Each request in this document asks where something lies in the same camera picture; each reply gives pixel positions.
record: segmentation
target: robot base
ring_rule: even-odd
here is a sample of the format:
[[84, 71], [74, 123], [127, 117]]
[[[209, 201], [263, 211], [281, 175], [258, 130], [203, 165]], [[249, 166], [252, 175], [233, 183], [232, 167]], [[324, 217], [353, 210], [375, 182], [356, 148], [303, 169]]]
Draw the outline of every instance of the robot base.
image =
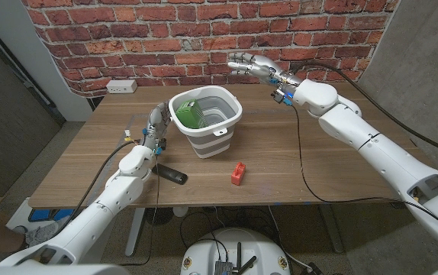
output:
[[[228, 262], [232, 264], [236, 272], [238, 268], [238, 243], [241, 243], [240, 267], [245, 265], [253, 256], [256, 256], [253, 265], [246, 268], [243, 274], [290, 274], [287, 257], [283, 250], [264, 235], [246, 228], [222, 228], [214, 231], [214, 235], [226, 247]], [[209, 233], [202, 238], [213, 237]], [[217, 245], [219, 245], [219, 251], [221, 252], [221, 260], [225, 262], [226, 252], [221, 244], [217, 243]], [[185, 252], [180, 274], [215, 274], [218, 259], [219, 254], [215, 241], [199, 241]]]

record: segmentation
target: green object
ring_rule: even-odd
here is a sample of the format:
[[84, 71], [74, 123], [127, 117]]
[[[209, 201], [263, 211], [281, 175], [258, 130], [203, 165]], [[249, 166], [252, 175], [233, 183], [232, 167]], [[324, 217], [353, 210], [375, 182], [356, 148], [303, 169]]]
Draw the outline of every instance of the green object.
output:
[[207, 127], [208, 123], [205, 121], [201, 106], [199, 106], [196, 99], [190, 99], [183, 102], [175, 112], [176, 117], [187, 128], [199, 129]]

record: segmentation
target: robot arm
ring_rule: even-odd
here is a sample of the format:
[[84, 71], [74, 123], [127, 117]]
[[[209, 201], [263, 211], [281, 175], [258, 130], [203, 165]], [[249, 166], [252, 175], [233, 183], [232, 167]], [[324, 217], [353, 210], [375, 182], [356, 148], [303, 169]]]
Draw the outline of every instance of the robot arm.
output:
[[[438, 170], [412, 157], [362, 119], [358, 106], [337, 95], [334, 87], [300, 80], [266, 57], [248, 53], [229, 55], [234, 74], [250, 74], [276, 87], [273, 99], [286, 105], [306, 105], [309, 115], [331, 137], [357, 150], [387, 180], [402, 200], [418, 205], [438, 217]], [[438, 221], [426, 212], [407, 206], [414, 217], [438, 240]]]
[[48, 254], [51, 255], [48, 264], [78, 264], [112, 219], [143, 192], [156, 155], [164, 149], [170, 118], [168, 102], [155, 107], [139, 145], [122, 158], [118, 171], [108, 179], [102, 194], [57, 236], [11, 255], [0, 263], [0, 267], [19, 265]]

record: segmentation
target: wall outlet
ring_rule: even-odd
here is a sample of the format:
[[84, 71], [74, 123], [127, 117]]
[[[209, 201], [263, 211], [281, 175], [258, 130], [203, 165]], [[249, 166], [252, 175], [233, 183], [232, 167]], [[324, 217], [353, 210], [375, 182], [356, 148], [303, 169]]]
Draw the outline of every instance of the wall outlet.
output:
[[136, 80], [111, 80], [107, 84], [109, 93], [132, 93], [136, 91]]

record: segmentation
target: red object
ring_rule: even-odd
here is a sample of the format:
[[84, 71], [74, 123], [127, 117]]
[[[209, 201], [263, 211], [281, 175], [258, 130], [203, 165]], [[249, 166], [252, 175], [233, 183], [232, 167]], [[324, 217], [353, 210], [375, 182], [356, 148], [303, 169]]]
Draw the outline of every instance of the red object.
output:
[[236, 184], [239, 186], [241, 184], [241, 180], [243, 179], [244, 173], [246, 172], [246, 165], [241, 162], [236, 164], [236, 169], [234, 169], [233, 174], [231, 175], [232, 184]]

